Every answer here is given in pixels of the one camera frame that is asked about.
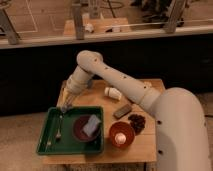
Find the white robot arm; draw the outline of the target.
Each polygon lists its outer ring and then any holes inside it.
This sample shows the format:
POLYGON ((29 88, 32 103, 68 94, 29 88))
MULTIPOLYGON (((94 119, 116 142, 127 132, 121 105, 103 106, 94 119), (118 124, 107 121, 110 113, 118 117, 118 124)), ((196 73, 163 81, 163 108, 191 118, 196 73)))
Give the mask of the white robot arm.
POLYGON ((108 66, 100 53, 83 50, 66 82, 62 107, 67 108, 95 75, 156 119, 157 171, 212 171, 204 110, 192 92, 179 87, 160 92, 108 66))

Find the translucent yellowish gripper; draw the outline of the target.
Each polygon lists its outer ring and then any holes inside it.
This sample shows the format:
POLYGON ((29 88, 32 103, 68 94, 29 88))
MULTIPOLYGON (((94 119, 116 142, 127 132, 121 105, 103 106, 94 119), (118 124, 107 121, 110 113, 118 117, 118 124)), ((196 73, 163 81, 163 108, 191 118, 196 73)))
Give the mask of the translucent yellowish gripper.
POLYGON ((64 89, 62 92, 61 107, 64 105, 72 105, 76 97, 77 97, 77 94, 74 94, 68 91, 67 89, 64 89))

